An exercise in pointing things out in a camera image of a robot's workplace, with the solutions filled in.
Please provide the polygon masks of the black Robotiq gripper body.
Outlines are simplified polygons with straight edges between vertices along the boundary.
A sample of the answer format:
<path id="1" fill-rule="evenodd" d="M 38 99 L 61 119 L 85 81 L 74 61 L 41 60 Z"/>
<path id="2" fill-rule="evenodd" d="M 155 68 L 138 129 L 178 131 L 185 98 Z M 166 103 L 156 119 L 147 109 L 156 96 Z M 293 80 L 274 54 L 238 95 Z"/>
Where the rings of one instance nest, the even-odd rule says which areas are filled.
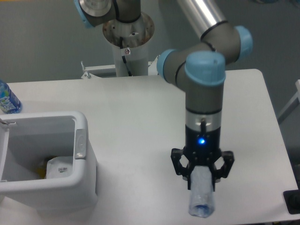
<path id="1" fill-rule="evenodd" d="M 184 156 L 188 160 L 188 168 L 192 166 L 212 165 L 221 157 L 220 144 L 221 127 L 206 133 L 195 131 L 185 126 Z"/>

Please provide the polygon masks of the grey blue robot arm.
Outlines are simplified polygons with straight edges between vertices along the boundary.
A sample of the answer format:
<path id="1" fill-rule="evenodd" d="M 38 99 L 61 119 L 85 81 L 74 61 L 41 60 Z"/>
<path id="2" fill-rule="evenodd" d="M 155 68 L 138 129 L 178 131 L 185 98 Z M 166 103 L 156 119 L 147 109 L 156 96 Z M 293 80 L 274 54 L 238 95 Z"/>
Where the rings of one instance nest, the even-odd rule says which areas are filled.
<path id="1" fill-rule="evenodd" d="M 157 59 L 157 72 L 186 94 L 186 143 L 172 149 L 177 175 L 195 183 L 195 168 L 209 168 L 211 185 L 226 178 L 234 163 L 231 151 L 219 147 L 226 64 L 247 57 L 253 49 L 250 32 L 232 26 L 213 0 L 178 2 L 200 43 L 182 51 L 166 50 Z M 102 25 L 114 47 L 117 76 L 148 74 L 144 46 L 154 33 L 152 19 L 138 0 L 76 0 L 86 27 Z"/>

